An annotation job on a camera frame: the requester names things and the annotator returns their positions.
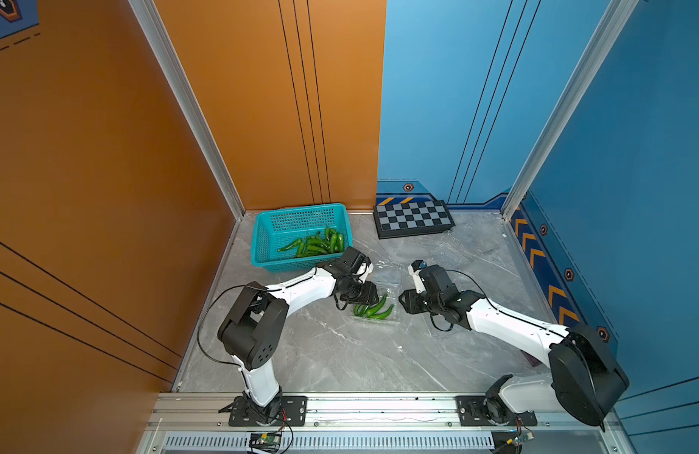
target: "blue wall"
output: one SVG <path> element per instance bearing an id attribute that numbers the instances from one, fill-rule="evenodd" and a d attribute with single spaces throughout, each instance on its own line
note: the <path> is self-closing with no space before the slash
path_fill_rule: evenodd
<path id="1" fill-rule="evenodd" d="M 507 191 L 608 3 L 389 0 L 379 178 L 449 203 Z"/>
<path id="2" fill-rule="evenodd" d="M 633 443 L 695 452 L 699 0 L 639 2 L 530 192 L 615 332 Z"/>

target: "wire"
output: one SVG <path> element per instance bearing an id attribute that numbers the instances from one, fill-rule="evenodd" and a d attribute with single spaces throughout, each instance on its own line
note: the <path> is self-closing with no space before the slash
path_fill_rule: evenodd
<path id="1" fill-rule="evenodd" d="M 556 334 L 556 335 L 559 336 L 559 337 L 562 337 L 562 338 L 565 337 L 565 336 L 562 336 L 561 334 L 559 334 L 559 333 L 557 333 L 557 332 L 555 332 L 555 331 L 552 331 L 552 330 L 546 328 L 545 326 L 537 325 L 537 324 L 534 323 L 534 322 L 529 322 L 528 320 L 524 320 L 524 319 L 522 319 L 522 318 L 518 318 L 518 317 L 516 317 L 515 315 L 511 315 L 511 314 L 505 313 L 504 311 L 500 310 L 500 308 L 499 308 L 498 306 L 496 306 L 495 304 L 493 304 L 493 302 L 490 300 L 490 298 L 488 298 L 488 295 L 486 295 L 485 290 L 483 290 L 483 288 L 481 288 L 481 286 L 478 284 L 478 282 L 476 282 L 476 280 L 475 280 L 474 278 L 472 278 L 472 277 L 466 275 L 464 272 L 458 271 L 458 270 L 456 270 L 456 269 L 446 269 L 445 271 L 453 271 L 453 272 L 456 272 L 456 273 L 458 273 L 458 274 L 462 274 L 463 276 L 468 277 L 470 280 L 472 280 L 473 283 L 481 290 L 481 293 L 483 294 L 483 298 L 485 298 L 486 301 L 488 301 L 488 304 L 490 304 L 490 306 L 491 306 L 493 309 L 499 311 L 501 314 L 506 315 L 507 317 L 510 317 L 510 318 L 515 318 L 515 319 L 518 320 L 518 321 L 521 321 L 521 322 L 524 322 L 524 323 L 528 323 L 529 325 L 535 326 L 536 328 L 542 329 L 542 330 L 544 330 L 544 331 L 548 331 L 548 332 L 550 332 L 550 333 Z"/>
<path id="2" fill-rule="evenodd" d="M 334 296 L 334 305 L 337 307 L 337 309 L 339 309 L 340 311 L 343 311 L 347 308 L 347 305 L 349 304 L 349 300 L 346 300 L 344 302 L 344 306 L 340 307 L 339 300 L 337 299 L 337 294 L 332 294 L 332 296 Z"/>
<path id="3" fill-rule="evenodd" d="M 442 329 L 438 328 L 438 325 L 435 324 L 435 319 L 433 318 L 433 317 L 435 317 L 436 315 L 440 315 L 440 314 L 430 314 L 430 323 L 433 324 L 433 326 L 435 327 L 435 329 L 436 329 L 437 331 L 442 331 L 442 332 L 444 332 L 444 333 L 447 333 L 448 331 L 450 331 L 450 330 L 453 329 L 453 326 L 455 326 L 453 323 L 450 323 L 450 328 L 448 328 L 447 330 L 442 330 Z"/>
<path id="4" fill-rule="evenodd" d="M 277 418 L 276 416 L 271 416 L 271 418 L 272 418 L 272 419 L 275 419 L 276 421 L 281 421 L 281 422 L 283 422 L 284 424 L 286 424 L 286 426 L 289 428 L 289 431 L 291 432 L 291 441 L 289 442 L 289 446 L 287 446 L 284 450 L 282 450 L 281 452 L 279 452 L 279 454 L 284 454 L 284 452 L 288 451 L 289 448 L 291 448 L 291 445 L 294 444 L 294 429 L 291 428 L 291 424 L 290 424 L 290 423 L 286 422 L 286 410 L 284 410 L 284 419 L 283 419 L 283 420 Z"/>
<path id="5" fill-rule="evenodd" d="M 293 286 L 298 286 L 298 285 L 301 284 L 302 282 L 307 282 L 309 279 L 311 279 L 312 277 L 315 277 L 316 275 L 317 275 L 317 267 L 314 267 L 314 274 L 313 274 L 313 275 L 309 276 L 309 277 L 306 278 L 306 279 L 302 279 L 302 280 L 300 280 L 299 282 L 295 282 L 295 283 L 291 284 L 290 286 L 286 286 L 286 287 L 282 287 L 282 288 L 291 288 L 291 287 L 293 287 Z"/>
<path id="6" fill-rule="evenodd" d="M 601 431 L 604 431 L 604 412 L 602 412 L 599 408 L 599 398 L 597 398 L 596 396 L 596 386 L 594 386 L 594 379 L 591 376 L 591 369 L 589 368 L 589 363 L 586 362 L 584 354 L 582 353 L 581 349 L 579 349 L 579 346 L 574 343 L 573 340 L 568 344 L 564 345 L 570 345 L 574 347 L 574 349 L 579 352 L 579 356 L 581 357 L 581 360 L 584 362 L 584 367 L 586 367 L 586 373 L 589 375 L 589 381 L 591 383 L 591 392 L 594 394 L 594 410 L 596 410 L 597 414 L 599 415 L 599 418 L 601 419 L 601 423 L 599 424 Z"/>
<path id="7" fill-rule="evenodd" d="M 458 273 L 459 275 L 463 275 L 463 276 L 465 276 L 465 277 L 468 277 L 470 280 L 473 281 L 473 283 L 476 285 L 476 287 L 478 287 L 478 290 L 481 291 L 481 293 L 483 294 L 483 298 L 488 299 L 488 295 L 486 295 L 485 290 L 483 290 L 483 288 L 478 284 L 478 282 L 476 282 L 476 280 L 475 280 L 474 278 L 472 278 L 472 277 L 466 275 L 466 274 L 465 274 L 464 272 L 462 272 L 462 271 L 458 271 L 457 269 L 446 269 L 445 271 L 456 272 L 456 273 Z"/>
<path id="8" fill-rule="evenodd" d="M 230 365 L 235 365 L 235 366 L 241 367 L 241 365 L 238 364 L 237 362 L 221 361 L 220 359 L 213 358 L 212 356 L 209 355 L 209 353 L 203 348 L 203 345 L 200 343 L 200 332 L 201 332 L 201 330 L 202 330 L 202 328 L 203 328 L 203 323 L 205 322 L 205 319 L 208 317 L 208 314 L 209 314 L 210 310 L 213 308 L 213 306 L 216 305 L 216 303 L 218 302 L 218 300 L 221 299 L 221 297 L 222 297 L 223 295 L 226 294 L 227 291 L 230 291 L 230 290 L 233 290 L 234 288 L 239 288 L 239 287 L 253 288 L 254 290 L 258 290 L 258 291 L 264 291 L 264 290 L 265 290 L 265 289 L 263 289 L 263 288 L 254 288 L 254 287 L 250 287 L 250 286 L 247 285 L 247 284 L 241 284 L 241 285 L 239 285 L 239 286 L 228 287 L 226 290 L 222 291 L 222 292 L 216 297 L 216 299 L 214 299 L 213 302 L 210 303 L 208 310 L 206 310 L 206 311 L 205 311 L 205 314 L 203 314 L 203 316 L 200 318 L 200 322 L 198 323 L 198 332 L 195 334 L 195 337 L 196 337 L 196 339 L 198 340 L 198 348 L 200 349 L 201 353 L 203 353 L 203 354 L 205 355 L 206 358 L 210 359 L 210 360 L 213 361 L 213 362 L 217 362 L 218 364 L 230 364 Z"/>

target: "orange wall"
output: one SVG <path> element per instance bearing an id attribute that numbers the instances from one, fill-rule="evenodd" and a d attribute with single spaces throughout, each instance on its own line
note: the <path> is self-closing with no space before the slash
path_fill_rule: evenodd
<path id="1" fill-rule="evenodd" d="M 132 452 L 234 219 L 128 3 L 39 15 L 0 40 L 0 452 Z"/>
<path id="2" fill-rule="evenodd" d="M 375 202 L 384 0 L 157 0 L 246 209 Z"/>

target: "checkerboard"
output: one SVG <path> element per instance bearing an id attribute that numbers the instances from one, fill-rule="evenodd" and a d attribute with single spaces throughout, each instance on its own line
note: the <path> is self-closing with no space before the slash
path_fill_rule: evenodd
<path id="1" fill-rule="evenodd" d="M 440 233 L 455 225 L 443 201 L 377 205 L 374 214 L 380 239 Z"/>

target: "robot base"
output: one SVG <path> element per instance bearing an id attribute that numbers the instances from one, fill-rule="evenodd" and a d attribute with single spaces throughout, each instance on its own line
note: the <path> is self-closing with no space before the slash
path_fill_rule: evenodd
<path id="1" fill-rule="evenodd" d="M 458 416 L 461 418 L 461 426 L 499 426 L 499 424 L 488 420 L 487 411 L 483 405 L 485 399 L 485 396 L 455 397 L 455 404 L 458 406 Z M 524 426 L 538 425 L 536 414 L 532 411 L 521 413 L 518 417 L 521 419 L 521 424 Z M 508 423 L 501 424 L 501 426 L 506 425 L 515 426 L 516 419 L 513 418 Z"/>
<path id="2" fill-rule="evenodd" d="M 232 427 L 259 427 L 280 426 L 280 415 L 274 418 L 261 417 L 254 409 L 254 402 L 246 396 L 238 396 L 231 406 L 231 418 L 228 425 Z M 281 396 L 280 410 L 286 412 L 286 422 L 291 427 L 304 425 L 304 416 L 307 412 L 306 396 Z"/>

